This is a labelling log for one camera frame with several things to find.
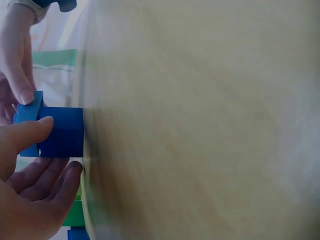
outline blue toy block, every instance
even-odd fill
[[[83,110],[78,107],[43,107],[39,118],[52,116],[53,130],[39,144],[45,158],[81,158],[84,149]]]
[[[71,227],[67,234],[68,240],[90,240],[85,227]]]
[[[17,113],[14,115],[13,121],[15,124],[23,123],[25,121],[36,121],[39,119],[39,112],[44,106],[44,94],[42,91],[34,92],[34,101],[28,105],[19,105]],[[39,146],[33,144],[27,149],[20,152],[22,157],[38,157]]]
[[[83,109],[78,107],[44,106],[43,92],[34,93],[34,101],[29,105],[19,105],[14,123],[36,121],[46,116],[54,120],[49,137],[20,153],[21,157],[81,158],[84,151]]]

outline toy block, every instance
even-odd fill
[[[71,227],[67,234],[68,240],[90,240],[85,227]]]
[[[15,124],[20,124],[25,121],[36,121],[39,119],[38,115],[44,106],[44,94],[42,91],[34,92],[34,101],[28,105],[19,105],[17,113],[14,115],[13,121]],[[33,144],[27,149],[20,152],[21,157],[38,157],[39,146]]]
[[[73,202],[68,216],[64,220],[62,226],[64,227],[84,227],[85,217],[82,207],[82,201],[76,200]]]
[[[79,107],[48,107],[44,106],[43,92],[34,93],[34,101],[28,105],[19,105],[14,123],[36,121],[52,116],[53,130],[49,137],[20,153],[21,157],[47,158],[81,158],[84,151],[84,120],[83,109]]]
[[[39,143],[46,158],[81,158],[84,149],[83,110],[78,107],[43,107],[39,118],[52,116],[53,130]]]

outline beige surface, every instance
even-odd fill
[[[90,13],[97,239],[318,239],[317,1],[92,0]]]

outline green toy block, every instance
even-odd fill
[[[68,216],[66,217],[64,227],[84,227],[85,218],[82,208],[82,201],[74,201]]]

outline fingernail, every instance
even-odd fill
[[[31,103],[35,99],[34,92],[32,90],[23,90],[19,95],[20,101],[23,105]]]
[[[45,116],[41,118],[38,122],[42,124],[52,124],[54,122],[54,118],[52,116]]]

